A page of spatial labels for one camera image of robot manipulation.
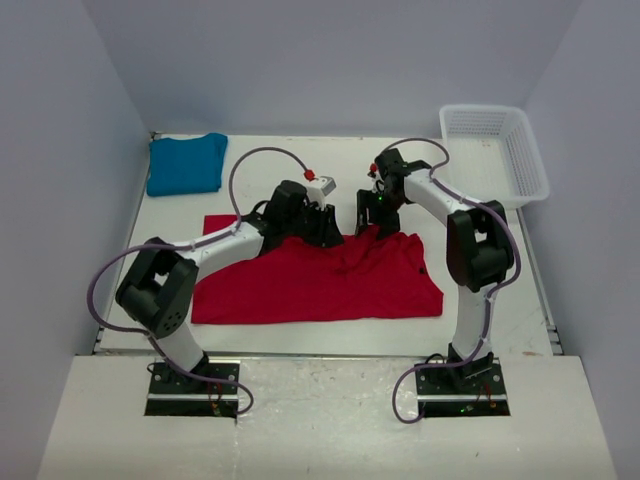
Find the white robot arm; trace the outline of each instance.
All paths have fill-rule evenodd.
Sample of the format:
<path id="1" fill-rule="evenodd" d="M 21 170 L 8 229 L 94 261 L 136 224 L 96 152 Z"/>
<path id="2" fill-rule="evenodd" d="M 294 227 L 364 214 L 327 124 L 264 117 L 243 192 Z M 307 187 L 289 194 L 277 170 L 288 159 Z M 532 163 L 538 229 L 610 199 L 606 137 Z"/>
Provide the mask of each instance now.
<path id="1" fill-rule="evenodd" d="M 465 196 L 442 181 L 436 184 L 429 175 L 430 168 L 423 161 L 405 162 L 397 149 L 382 152 L 369 172 L 373 190 L 358 192 L 356 233 L 370 224 L 380 227 L 379 237 L 399 231 L 398 209 L 410 203 L 420 205 L 446 227 L 447 267 L 458 284 L 457 326 L 447 356 L 452 364 L 463 363 L 473 356 L 473 361 L 458 371 L 459 380 L 464 381 L 491 367 L 492 312 L 487 295 L 504 281 L 514 263 L 514 253 L 506 232 L 486 212 L 490 209 L 504 220 L 502 205 L 496 201 L 456 200 Z M 482 208 L 469 203 L 481 204 Z M 477 239 L 476 233 L 484 234 L 485 238 Z"/>
<path id="2" fill-rule="evenodd" d="M 185 321 L 196 283 L 273 250 L 289 236 L 319 247 L 341 244 L 335 209 L 325 203 L 334 189 L 330 177 L 314 178 L 306 186 L 285 180 L 240 223 L 169 249 L 141 251 L 118 287 L 116 302 L 145 327 L 168 359 L 198 374 L 208 358 Z M 158 238 L 148 243 L 164 244 Z"/>

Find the white tabletop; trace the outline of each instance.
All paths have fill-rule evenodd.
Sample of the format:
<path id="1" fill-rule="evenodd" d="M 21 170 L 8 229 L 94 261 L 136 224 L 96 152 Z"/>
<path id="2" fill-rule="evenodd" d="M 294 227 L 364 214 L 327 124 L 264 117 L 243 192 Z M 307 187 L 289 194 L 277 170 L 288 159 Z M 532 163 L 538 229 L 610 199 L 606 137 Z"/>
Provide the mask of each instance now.
<path id="1" fill-rule="evenodd" d="M 337 223 L 343 234 L 352 234 L 356 221 L 356 192 L 370 188 L 366 176 L 377 154 L 395 138 L 327 138 L 231 136 L 223 170 L 223 188 L 217 193 L 151 198 L 145 195 L 134 227 L 131 244 L 159 236 L 165 241 L 187 240 L 202 234 L 205 215 L 231 213 L 227 181 L 233 163 L 246 151 L 259 146 L 278 146 L 300 156 L 317 175 L 335 178 L 336 190 L 328 201 L 336 206 Z M 407 161 L 423 159 L 431 164 L 441 152 L 424 144 L 402 146 Z M 243 212 L 271 197 L 283 179 L 302 181 L 300 167 L 289 157 L 264 152 L 249 158 L 236 174 L 235 191 Z M 446 179 L 446 171 L 439 174 Z M 337 322 L 301 322 L 275 325 L 192 325 L 196 340 L 209 352 L 270 353 L 302 355 L 407 355 L 424 356 L 446 352 L 457 317 L 457 286 L 445 263 L 445 228 L 417 205 L 400 210 L 402 231 L 420 235 L 431 278 L 444 292 L 444 313 L 439 318 L 361 319 Z M 540 298 L 526 254 L 522 229 L 515 211 L 508 212 L 509 226 L 523 252 L 520 279 L 503 290 L 496 301 L 492 339 L 497 355 L 551 355 Z M 131 264 L 125 262 L 123 272 Z M 109 321 L 133 326 L 115 301 Z M 109 352 L 149 351 L 138 335 L 106 331 L 100 348 Z"/>
<path id="2" fill-rule="evenodd" d="M 149 357 L 76 357 L 40 480 L 616 478 L 577 357 L 505 355 L 509 417 L 399 423 L 411 359 L 245 360 L 254 408 L 145 417 Z M 399 394 L 416 414 L 413 379 Z M 241 406 L 246 399 L 241 397 Z"/>

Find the red t-shirt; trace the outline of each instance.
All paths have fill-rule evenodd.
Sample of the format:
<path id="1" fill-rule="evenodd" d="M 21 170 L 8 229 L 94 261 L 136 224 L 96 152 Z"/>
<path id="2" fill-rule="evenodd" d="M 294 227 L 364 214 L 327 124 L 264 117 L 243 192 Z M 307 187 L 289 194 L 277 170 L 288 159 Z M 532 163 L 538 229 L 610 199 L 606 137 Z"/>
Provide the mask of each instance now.
<path id="1" fill-rule="evenodd" d="M 230 225 L 233 215 L 205 217 L 204 233 Z M 299 238 L 253 260 L 202 279 L 192 322 L 264 324 L 358 318 L 437 317 L 443 293 L 433 283 L 417 235 L 376 241 L 377 227 L 345 236 L 332 248 Z"/>

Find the white wall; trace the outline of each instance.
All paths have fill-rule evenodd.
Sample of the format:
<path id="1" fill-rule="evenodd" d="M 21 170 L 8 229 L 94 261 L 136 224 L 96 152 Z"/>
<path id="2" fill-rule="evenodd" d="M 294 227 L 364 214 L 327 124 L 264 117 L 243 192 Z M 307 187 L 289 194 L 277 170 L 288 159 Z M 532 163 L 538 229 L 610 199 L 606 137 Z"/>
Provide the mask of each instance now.
<path id="1" fill-rule="evenodd" d="M 0 478 L 22 479 L 95 339 L 86 284 L 125 243 L 148 134 L 75 0 L 0 3 L 0 98 Z"/>
<path id="2" fill-rule="evenodd" d="M 527 102 L 551 198 L 526 210 L 620 478 L 640 478 L 640 2 L 585 1 Z"/>
<path id="3" fill-rule="evenodd" d="M 439 134 L 521 105 L 580 0 L 84 0 L 147 127 Z"/>

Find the white basket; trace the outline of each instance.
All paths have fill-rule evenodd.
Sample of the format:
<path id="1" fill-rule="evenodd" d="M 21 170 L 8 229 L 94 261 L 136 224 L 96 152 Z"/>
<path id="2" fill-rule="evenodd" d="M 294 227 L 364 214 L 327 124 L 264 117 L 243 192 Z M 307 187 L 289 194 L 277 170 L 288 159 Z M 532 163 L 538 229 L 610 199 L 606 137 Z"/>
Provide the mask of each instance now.
<path id="1" fill-rule="evenodd" d="M 508 209 L 549 196 L 533 131 L 519 108 L 445 105 L 440 126 L 451 154 L 451 184 L 464 194 Z"/>

